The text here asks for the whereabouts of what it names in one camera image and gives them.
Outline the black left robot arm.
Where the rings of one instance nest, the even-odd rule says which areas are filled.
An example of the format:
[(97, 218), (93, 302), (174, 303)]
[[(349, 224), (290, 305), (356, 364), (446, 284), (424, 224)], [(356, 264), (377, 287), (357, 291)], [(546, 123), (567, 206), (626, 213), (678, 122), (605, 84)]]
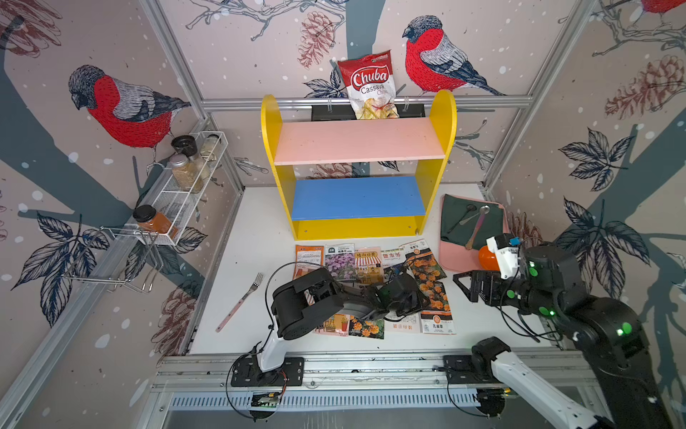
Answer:
[(401, 321), (430, 307), (416, 279), (405, 271), (387, 282), (356, 288), (339, 282), (323, 266), (283, 284), (265, 303), (271, 320), (269, 334), (253, 352), (255, 364), (264, 373), (283, 366), (288, 341), (310, 334), (332, 316), (376, 322), (395, 315)]

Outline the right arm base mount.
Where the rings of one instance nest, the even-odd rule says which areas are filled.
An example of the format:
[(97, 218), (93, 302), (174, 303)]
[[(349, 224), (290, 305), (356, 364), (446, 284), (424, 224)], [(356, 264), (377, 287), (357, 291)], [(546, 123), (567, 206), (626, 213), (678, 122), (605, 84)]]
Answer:
[(443, 369), (449, 384), (496, 384), (491, 365), (498, 355), (511, 352), (511, 348), (498, 337), (477, 342), (470, 355), (446, 355)]

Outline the white orange seed bag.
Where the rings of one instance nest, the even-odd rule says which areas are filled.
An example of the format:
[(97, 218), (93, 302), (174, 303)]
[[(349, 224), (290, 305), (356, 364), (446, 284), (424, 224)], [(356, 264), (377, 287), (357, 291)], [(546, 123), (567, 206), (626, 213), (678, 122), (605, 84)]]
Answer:
[(293, 279), (298, 279), (324, 266), (324, 246), (296, 246)]

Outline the orange marigold seed bag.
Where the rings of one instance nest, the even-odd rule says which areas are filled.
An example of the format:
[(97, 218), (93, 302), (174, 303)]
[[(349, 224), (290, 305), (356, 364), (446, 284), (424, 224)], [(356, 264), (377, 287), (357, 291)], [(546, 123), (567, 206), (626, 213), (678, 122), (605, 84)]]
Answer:
[(406, 243), (400, 249), (406, 257), (406, 267), (418, 282), (437, 282), (447, 277), (426, 240)]

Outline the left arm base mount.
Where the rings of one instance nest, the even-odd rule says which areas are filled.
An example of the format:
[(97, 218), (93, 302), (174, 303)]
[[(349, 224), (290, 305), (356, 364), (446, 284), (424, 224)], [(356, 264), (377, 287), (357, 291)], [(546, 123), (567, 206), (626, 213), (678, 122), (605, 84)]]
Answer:
[(303, 384), (305, 359), (286, 357), (279, 368), (262, 370), (257, 354), (239, 357), (229, 373), (231, 387), (291, 387)]

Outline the white text seed bag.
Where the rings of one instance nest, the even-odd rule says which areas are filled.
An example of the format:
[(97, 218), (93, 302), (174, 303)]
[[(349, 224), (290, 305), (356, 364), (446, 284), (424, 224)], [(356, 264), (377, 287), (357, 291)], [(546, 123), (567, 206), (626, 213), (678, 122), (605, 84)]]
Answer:
[(402, 334), (420, 334), (421, 316), (419, 314), (407, 316), (399, 322), (385, 322), (387, 332), (401, 332)]

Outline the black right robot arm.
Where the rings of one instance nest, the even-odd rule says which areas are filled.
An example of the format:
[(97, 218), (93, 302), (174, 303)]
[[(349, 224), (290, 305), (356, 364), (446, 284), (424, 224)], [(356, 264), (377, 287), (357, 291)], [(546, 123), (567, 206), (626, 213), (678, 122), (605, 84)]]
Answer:
[(472, 270), (453, 281), (471, 302), (550, 320), (582, 352), (616, 427), (671, 427), (637, 314), (619, 300), (591, 295), (574, 254), (554, 245), (527, 248), (514, 273)]

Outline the dark marigold seed bag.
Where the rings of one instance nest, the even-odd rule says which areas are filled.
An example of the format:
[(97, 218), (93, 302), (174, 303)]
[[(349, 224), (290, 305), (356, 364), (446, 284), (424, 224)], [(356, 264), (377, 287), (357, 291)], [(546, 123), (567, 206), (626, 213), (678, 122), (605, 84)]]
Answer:
[(353, 337), (383, 340), (385, 336), (385, 321), (362, 321), (352, 317), (348, 326), (348, 335)]

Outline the purple flower seed bag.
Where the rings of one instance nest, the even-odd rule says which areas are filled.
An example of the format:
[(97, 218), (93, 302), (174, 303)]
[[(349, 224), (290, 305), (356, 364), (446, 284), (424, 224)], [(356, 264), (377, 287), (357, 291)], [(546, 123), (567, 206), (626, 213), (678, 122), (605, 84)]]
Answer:
[(352, 243), (327, 246), (324, 263), (332, 277), (339, 282), (357, 280), (355, 246)]

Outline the striped shop seed bag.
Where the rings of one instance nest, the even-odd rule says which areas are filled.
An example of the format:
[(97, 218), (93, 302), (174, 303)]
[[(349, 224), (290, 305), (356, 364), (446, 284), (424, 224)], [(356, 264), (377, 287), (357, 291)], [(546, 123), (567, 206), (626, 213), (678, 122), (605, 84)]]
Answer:
[(358, 283), (372, 285), (384, 281), (381, 253), (378, 247), (356, 249), (354, 256)]

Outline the blue flower seed bag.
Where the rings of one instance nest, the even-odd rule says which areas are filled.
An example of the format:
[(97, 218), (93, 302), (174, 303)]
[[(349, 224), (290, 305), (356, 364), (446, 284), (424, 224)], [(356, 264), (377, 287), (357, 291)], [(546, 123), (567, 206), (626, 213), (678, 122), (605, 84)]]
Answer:
[(406, 254), (402, 248), (382, 250), (381, 261), (384, 282), (389, 282), (402, 275), (402, 273), (407, 273), (408, 263)]

